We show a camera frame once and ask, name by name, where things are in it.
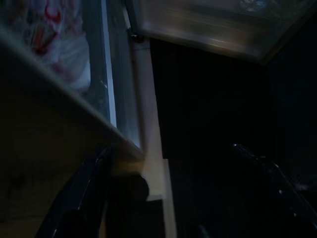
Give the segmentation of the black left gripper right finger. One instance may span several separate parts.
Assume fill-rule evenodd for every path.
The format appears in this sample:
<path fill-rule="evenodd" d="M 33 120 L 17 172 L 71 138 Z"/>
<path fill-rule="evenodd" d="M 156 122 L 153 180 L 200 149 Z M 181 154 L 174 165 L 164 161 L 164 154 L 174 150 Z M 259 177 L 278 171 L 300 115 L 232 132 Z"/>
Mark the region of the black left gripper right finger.
<path fill-rule="evenodd" d="M 279 238 L 315 238 L 317 236 L 317 185 L 304 183 L 298 177 L 285 175 L 265 156 L 257 155 L 241 144 L 233 148 L 246 159 L 262 183 L 262 196 L 268 198 L 269 217 Z"/>

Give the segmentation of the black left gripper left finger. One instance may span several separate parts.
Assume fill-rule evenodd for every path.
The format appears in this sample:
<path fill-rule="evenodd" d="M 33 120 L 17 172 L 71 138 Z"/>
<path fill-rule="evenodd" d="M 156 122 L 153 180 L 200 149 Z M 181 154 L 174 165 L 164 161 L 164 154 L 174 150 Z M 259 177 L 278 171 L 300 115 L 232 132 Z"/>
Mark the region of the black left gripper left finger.
<path fill-rule="evenodd" d="M 38 238 L 97 238 L 112 168 L 111 148 L 87 158 L 58 193 L 36 233 Z"/>

